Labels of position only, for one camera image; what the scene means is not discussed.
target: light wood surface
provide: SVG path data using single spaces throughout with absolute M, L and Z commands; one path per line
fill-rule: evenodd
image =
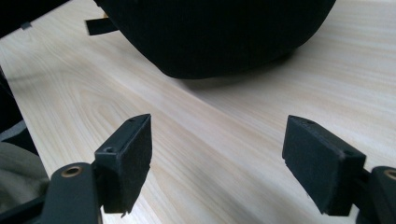
M 88 36 L 103 11 L 75 0 L 0 40 L 0 64 L 47 172 L 152 115 L 153 158 L 131 215 L 105 223 L 354 223 L 322 216 L 281 158 L 287 116 L 312 119 L 395 166 L 396 3 L 338 1 L 288 58 L 234 77 L 177 80 L 120 32 Z

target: brass insert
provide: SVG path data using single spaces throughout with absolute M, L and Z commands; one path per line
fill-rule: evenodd
M 386 170 L 384 174 L 390 179 L 396 180 L 396 171 L 395 170 Z
M 67 177 L 73 177 L 73 176 L 81 174 L 81 172 L 82 172 L 82 167 L 80 167 L 80 166 L 71 166 L 71 167 L 67 168 L 66 170 L 62 171 L 62 176 L 66 177 L 66 178 Z

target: screw hole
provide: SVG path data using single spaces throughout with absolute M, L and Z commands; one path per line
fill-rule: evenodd
M 395 170 L 386 170 L 384 173 L 390 179 L 396 180 L 396 171 Z
M 105 152 L 114 152 L 114 148 L 107 147 L 107 148 L 105 148 Z
M 80 166 L 72 166 L 62 172 L 63 177 L 73 177 L 81 174 L 82 168 Z

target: black bag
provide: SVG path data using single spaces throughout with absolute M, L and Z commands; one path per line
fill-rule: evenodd
M 335 0 L 97 0 L 166 75 L 223 76 L 268 63 L 306 42 Z

